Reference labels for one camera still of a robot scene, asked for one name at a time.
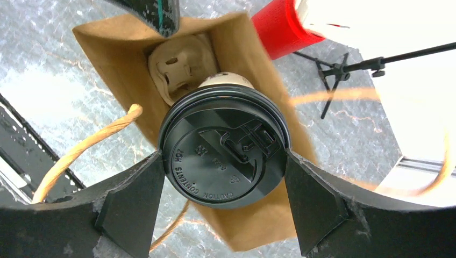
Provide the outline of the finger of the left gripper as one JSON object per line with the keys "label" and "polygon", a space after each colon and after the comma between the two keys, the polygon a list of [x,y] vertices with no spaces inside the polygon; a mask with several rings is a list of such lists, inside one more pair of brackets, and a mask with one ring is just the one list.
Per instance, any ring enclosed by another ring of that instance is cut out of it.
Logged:
{"label": "finger of the left gripper", "polygon": [[107,0],[134,15],[163,37],[171,37],[180,28],[179,0]]}

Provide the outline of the green paper bag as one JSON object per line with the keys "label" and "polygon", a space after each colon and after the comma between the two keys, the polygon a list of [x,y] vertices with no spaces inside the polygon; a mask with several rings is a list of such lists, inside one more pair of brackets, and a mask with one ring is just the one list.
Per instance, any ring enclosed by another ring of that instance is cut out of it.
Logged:
{"label": "green paper bag", "polygon": [[[216,19],[182,18],[174,38],[195,33],[209,36],[220,68],[244,76],[279,108],[290,130],[292,151],[315,164],[311,143],[291,103],[294,97],[288,95],[249,16],[230,13]],[[165,39],[132,15],[83,24],[75,27],[73,34],[120,104],[142,107],[136,123],[144,136],[158,145],[160,123],[170,106],[153,83],[146,54]],[[345,181],[374,192],[369,184]],[[196,208],[236,252],[297,237],[284,179],[262,200],[245,207],[224,210],[197,204]]]}

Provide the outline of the single white paper cup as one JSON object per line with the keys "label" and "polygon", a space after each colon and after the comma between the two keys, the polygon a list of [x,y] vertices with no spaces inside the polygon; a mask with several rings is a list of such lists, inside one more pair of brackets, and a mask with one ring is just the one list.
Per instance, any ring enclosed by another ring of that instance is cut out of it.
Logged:
{"label": "single white paper cup", "polygon": [[210,85],[220,85],[220,84],[234,84],[242,85],[254,89],[252,83],[245,77],[231,72],[220,72],[206,78],[199,86],[210,86]]}

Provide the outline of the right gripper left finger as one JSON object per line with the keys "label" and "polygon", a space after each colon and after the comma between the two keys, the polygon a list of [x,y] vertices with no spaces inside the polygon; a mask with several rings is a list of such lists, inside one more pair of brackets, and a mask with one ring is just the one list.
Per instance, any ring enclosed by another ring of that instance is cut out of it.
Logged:
{"label": "right gripper left finger", "polygon": [[148,257],[164,183],[160,152],[51,203],[1,208],[1,257]]}

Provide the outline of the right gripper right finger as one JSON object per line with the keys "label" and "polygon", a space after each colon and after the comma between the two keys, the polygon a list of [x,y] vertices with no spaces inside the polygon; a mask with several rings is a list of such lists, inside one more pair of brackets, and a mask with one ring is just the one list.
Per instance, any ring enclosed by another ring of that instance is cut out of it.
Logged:
{"label": "right gripper right finger", "polygon": [[455,207],[368,191],[292,151],[284,180],[304,257],[455,257]]}

